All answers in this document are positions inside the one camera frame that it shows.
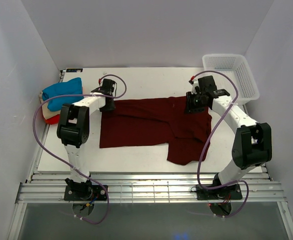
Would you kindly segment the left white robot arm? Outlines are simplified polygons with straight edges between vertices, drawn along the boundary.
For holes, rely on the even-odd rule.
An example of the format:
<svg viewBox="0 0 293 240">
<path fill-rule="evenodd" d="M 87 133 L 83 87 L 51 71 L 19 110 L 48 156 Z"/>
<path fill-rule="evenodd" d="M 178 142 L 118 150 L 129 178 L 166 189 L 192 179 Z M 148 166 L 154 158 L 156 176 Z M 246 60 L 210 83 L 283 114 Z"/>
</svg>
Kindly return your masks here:
<svg viewBox="0 0 293 240">
<path fill-rule="evenodd" d="M 87 184 L 90 172 L 84 160 L 81 160 L 81 146 L 90 135 L 90 115 L 95 111 L 112 111 L 115 109 L 113 100 L 117 83 L 105 78 L 101 85 L 92 90 L 90 96 L 75 103 L 62 105 L 57 127 L 57 137 L 61 140 L 67 153 L 70 177 L 65 181 L 75 194 L 82 200 L 92 196 L 93 188 Z"/>
</svg>

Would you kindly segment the dark red t shirt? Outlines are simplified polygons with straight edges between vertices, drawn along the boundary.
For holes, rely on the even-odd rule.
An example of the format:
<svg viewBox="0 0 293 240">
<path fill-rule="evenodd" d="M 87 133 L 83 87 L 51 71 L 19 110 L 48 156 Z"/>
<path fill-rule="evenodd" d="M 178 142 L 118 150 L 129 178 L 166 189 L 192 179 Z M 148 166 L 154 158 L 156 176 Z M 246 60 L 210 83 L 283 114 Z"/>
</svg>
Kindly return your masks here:
<svg viewBox="0 0 293 240">
<path fill-rule="evenodd" d="M 168 144 L 167 161 L 185 166 L 197 162 L 211 133 L 209 109 L 185 113 L 186 97 L 116 100 L 101 116 L 99 147 Z"/>
</svg>

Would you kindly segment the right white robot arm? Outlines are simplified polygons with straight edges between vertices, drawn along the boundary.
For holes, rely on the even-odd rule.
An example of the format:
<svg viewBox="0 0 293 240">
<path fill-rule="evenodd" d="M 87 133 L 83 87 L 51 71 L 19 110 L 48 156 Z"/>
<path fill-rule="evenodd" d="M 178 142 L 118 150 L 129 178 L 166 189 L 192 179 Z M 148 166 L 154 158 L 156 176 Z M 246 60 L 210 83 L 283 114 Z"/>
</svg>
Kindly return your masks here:
<svg viewBox="0 0 293 240">
<path fill-rule="evenodd" d="M 223 199 L 231 192 L 230 186 L 272 159 L 272 129 L 268 123 L 259 123 L 247 115 L 228 91 L 218 89 L 213 76 L 192 77 L 189 83 L 192 90 L 186 93 L 186 112 L 195 113 L 208 107 L 220 116 L 218 122 L 226 122 L 234 133 L 231 161 L 216 175 L 211 186 L 204 187 Z"/>
</svg>

